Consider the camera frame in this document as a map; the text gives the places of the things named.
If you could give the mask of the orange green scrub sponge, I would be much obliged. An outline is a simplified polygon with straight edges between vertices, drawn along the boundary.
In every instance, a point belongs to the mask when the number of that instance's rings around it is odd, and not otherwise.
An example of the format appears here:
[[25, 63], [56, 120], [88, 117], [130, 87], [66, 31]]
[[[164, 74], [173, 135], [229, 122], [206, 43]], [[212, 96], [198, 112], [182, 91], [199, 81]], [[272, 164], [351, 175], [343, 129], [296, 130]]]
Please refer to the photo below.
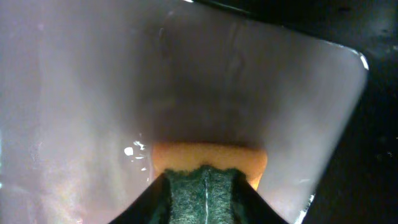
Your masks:
[[267, 166], [262, 149], [210, 143], [162, 142], [152, 148], [156, 177], [170, 182], [170, 223], [237, 223], [233, 180], [256, 190]]

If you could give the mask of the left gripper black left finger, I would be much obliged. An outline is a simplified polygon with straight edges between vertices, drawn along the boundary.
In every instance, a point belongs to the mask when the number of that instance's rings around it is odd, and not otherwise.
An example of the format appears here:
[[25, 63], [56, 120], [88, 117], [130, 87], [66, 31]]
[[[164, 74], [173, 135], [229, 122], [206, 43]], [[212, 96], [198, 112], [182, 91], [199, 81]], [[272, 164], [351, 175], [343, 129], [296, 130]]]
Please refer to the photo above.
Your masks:
[[161, 174], [109, 224], [169, 224], [170, 181]]

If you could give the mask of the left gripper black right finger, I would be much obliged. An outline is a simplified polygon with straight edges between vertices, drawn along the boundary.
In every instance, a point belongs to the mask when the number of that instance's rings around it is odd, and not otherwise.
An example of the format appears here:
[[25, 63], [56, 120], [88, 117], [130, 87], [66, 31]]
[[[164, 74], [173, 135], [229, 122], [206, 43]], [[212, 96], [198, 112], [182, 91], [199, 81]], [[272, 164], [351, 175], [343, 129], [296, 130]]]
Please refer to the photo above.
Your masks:
[[234, 175], [234, 222], [236, 224], [288, 224], [249, 185], [242, 172]]

